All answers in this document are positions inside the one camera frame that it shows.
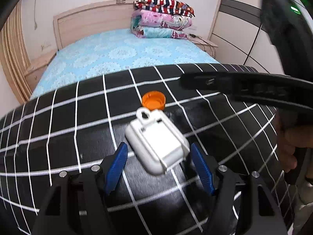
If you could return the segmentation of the white sleeve right forearm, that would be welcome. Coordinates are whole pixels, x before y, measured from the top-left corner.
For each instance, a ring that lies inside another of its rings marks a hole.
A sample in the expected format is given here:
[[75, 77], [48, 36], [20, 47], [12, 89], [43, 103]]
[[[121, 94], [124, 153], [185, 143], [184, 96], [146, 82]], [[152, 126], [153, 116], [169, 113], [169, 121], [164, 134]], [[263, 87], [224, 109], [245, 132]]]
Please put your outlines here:
[[312, 214], [312, 179], [304, 178], [298, 187], [292, 234], [298, 234]]

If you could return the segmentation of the person right hand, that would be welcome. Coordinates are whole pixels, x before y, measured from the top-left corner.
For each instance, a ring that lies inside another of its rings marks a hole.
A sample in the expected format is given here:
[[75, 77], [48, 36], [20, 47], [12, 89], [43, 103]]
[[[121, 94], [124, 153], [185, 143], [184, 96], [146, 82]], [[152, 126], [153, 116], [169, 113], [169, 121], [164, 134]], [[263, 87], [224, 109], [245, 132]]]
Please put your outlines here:
[[275, 130], [277, 133], [277, 152], [282, 169], [289, 172], [297, 167], [293, 155], [296, 147], [312, 149], [312, 126], [283, 129], [279, 112], [275, 114]]

